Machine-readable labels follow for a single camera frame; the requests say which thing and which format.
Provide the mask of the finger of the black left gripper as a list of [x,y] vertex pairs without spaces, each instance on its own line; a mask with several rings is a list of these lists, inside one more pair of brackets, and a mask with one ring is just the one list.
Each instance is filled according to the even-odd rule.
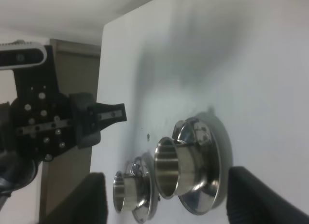
[[123,103],[116,105],[96,103],[87,108],[91,132],[101,131],[113,124],[126,122],[126,109]]
[[69,95],[72,113],[72,125],[79,149],[97,145],[101,141],[100,131],[91,132],[87,108],[95,105],[96,101],[91,93],[74,93]]

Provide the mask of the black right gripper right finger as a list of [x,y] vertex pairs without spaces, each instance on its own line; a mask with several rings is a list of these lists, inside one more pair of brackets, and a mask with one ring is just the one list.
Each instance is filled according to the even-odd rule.
[[309,216],[284,200],[245,167],[228,172],[226,211],[231,224],[307,224]]

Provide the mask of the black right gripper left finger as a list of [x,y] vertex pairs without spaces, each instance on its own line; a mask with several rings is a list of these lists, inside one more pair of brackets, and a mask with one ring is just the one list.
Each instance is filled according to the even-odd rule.
[[46,224],[106,224],[108,203],[105,176],[88,174],[44,220]]

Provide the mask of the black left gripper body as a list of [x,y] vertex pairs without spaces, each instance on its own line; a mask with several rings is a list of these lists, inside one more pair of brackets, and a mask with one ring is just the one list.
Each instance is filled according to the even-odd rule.
[[11,104],[21,155],[50,162],[76,146],[69,98],[59,90],[53,48],[45,46],[46,61],[14,70],[17,98]]

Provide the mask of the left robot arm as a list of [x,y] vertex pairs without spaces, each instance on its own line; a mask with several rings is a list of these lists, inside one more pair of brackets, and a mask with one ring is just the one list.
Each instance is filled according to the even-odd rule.
[[0,68],[13,72],[17,91],[13,102],[0,106],[2,196],[29,185],[41,162],[97,145],[103,129],[127,120],[124,104],[98,103],[87,92],[62,94],[50,45],[4,43]]

